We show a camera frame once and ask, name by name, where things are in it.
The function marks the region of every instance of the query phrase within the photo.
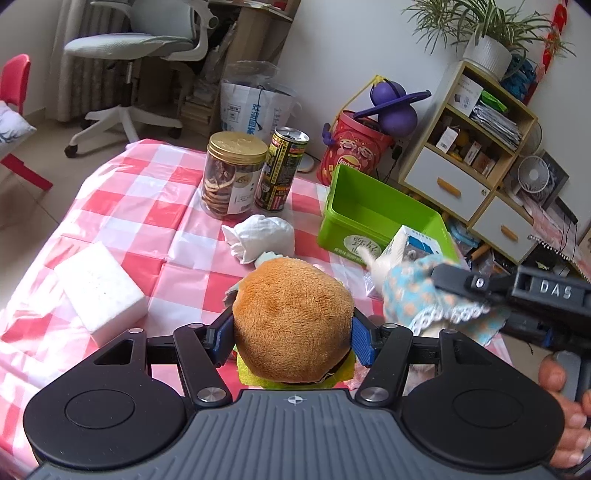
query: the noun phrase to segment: blue gripper pad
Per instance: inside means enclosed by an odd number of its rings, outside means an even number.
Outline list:
[[[209,356],[214,365],[226,363],[234,345],[234,315],[230,315],[217,329],[215,343],[210,350]]]
[[[351,319],[351,348],[364,367],[371,367],[376,357],[375,348],[371,346],[369,330],[357,317]]]

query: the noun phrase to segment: cushion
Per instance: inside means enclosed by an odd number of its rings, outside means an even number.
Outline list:
[[[128,32],[80,37],[69,42],[64,51],[88,59],[135,60],[151,55],[166,56],[192,48],[193,42],[184,37],[154,37]]]
[[[0,160],[37,129],[0,100]]]

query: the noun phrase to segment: plastic bag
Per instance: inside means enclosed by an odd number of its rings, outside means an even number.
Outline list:
[[[222,129],[271,142],[276,127],[287,125],[296,93],[274,81],[279,69],[267,61],[228,65],[221,85]]]

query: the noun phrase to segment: white drawer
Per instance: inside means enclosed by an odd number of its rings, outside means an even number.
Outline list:
[[[404,183],[466,222],[489,194],[484,185],[427,147],[419,154]]]
[[[515,263],[523,260],[535,243],[527,238],[534,230],[530,223],[499,197],[492,199],[472,230]]]

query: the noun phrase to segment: caster wheel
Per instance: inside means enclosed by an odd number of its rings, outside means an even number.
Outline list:
[[[168,136],[170,138],[174,138],[175,140],[178,140],[179,138],[181,138],[181,133],[183,133],[183,129],[182,128],[171,128],[170,130],[168,130]]]
[[[64,153],[68,158],[76,158],[76,154],[78,153],[78,145],[68,145],[64,149]]]
[[[80,121],[80,128],[82,130],[86,130],[88,127],[90,127],[91,125],[93,125],[94,123],[96,123],[94,120],[87,120],[86,118],[83,118]]]

